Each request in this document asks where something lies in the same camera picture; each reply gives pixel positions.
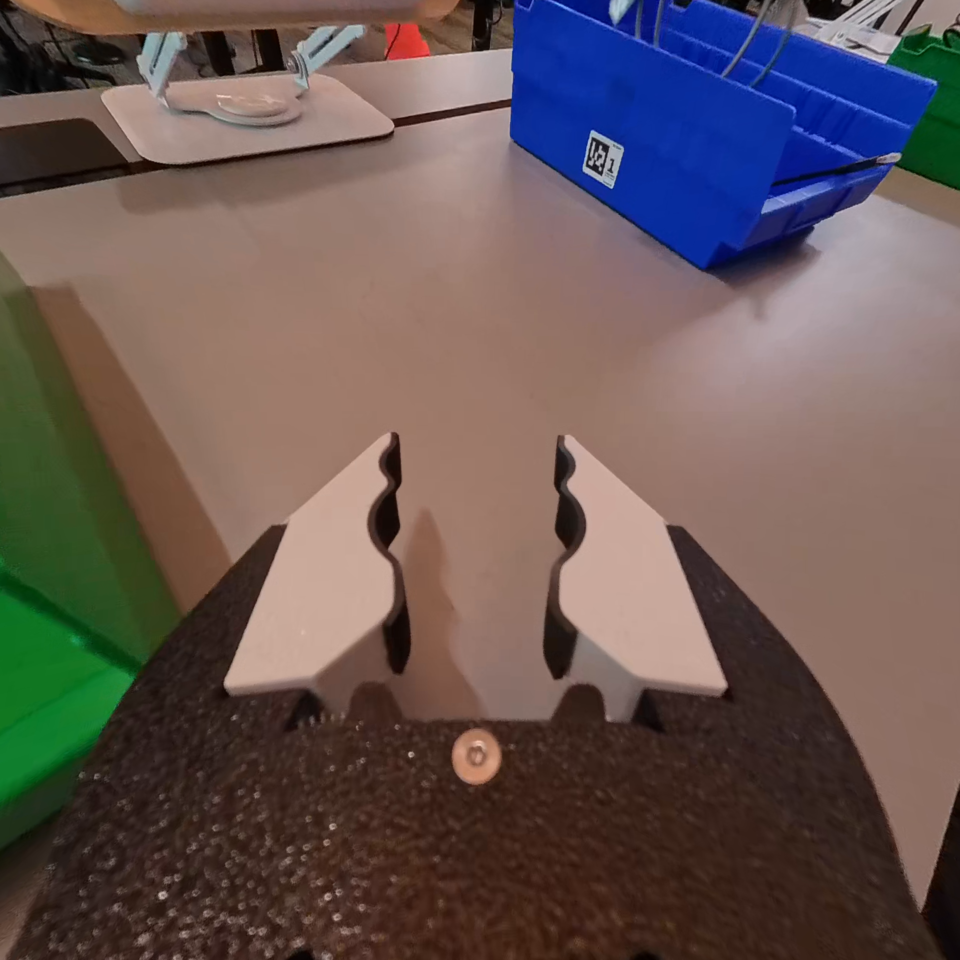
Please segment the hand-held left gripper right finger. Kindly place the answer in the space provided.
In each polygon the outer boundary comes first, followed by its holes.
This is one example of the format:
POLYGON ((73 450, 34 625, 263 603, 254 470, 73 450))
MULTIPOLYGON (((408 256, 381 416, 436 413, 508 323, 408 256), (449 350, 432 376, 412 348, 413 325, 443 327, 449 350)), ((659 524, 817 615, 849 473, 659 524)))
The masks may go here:
POLYGON ((719 699, 729 689, 665 519, 572 435, 556 441, 555 535, 543 657, 567 690, 591 688, 604 718, 642 697, 719 699))

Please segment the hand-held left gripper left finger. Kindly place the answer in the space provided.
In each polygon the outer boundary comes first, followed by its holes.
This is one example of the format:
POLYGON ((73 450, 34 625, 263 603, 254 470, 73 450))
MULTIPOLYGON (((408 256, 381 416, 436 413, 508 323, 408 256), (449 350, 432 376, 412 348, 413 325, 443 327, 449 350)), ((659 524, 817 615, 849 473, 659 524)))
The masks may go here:
POLYGON ((223 678, 227 694, 306 691, 344 710, 359 686, 402 676, 411 624, 391 552, 401 485, 390 431, 289 515, 223 678))

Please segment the blue plastic bin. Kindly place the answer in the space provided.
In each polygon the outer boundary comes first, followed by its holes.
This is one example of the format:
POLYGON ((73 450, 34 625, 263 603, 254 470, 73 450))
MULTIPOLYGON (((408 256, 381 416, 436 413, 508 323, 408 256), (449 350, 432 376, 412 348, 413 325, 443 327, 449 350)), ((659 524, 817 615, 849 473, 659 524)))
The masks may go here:
POLYGON ((714 2, 515 2, 510 137, 703 270, 865 202, 937 82, 714 2))

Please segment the grey desk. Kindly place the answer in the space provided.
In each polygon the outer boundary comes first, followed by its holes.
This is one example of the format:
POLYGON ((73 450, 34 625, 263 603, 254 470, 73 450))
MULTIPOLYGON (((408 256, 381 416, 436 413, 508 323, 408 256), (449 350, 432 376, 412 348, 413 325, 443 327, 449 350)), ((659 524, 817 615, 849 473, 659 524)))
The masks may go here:
POLYGON ((178 605, 396 431, 397 701, 545 717, 570 434, 805 660, 922 904, 958 784, 958 192, 894 169, 705 272, 512 142, 508 52, 336 74, 391 137, 2 198, 178 605))

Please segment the green plastic bin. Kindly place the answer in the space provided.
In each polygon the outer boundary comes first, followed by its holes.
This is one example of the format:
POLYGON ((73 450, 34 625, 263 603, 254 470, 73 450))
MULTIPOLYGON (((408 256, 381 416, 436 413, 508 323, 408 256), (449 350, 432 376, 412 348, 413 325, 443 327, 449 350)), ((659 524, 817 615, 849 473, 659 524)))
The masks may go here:
POLYGON ((954 190, 959 189, 959 22, 942 34, 931 25, 909 30, 887 61, 933 80, 936 92, 918 121, 897 166, 954 190))
POLYGON ((178 620, 37 300, 2 258, 2 849, 68 803, 178 620))

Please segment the wooden document stand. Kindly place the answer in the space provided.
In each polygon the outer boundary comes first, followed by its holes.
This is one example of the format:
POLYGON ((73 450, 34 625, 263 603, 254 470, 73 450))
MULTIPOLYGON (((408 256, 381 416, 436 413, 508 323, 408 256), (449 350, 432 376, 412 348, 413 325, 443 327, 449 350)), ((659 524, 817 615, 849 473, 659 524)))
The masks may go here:
POLYGON ((371 25, 446 17, 455 1, 27 1, 36 18, 85 35, 135 36, 141 84, 102 93, 139 156, 176 166, 388 138, 394 121, 319 75, 371 25), (313 26, 283 70, 170 81, 187 37, 206 30, 313 26))

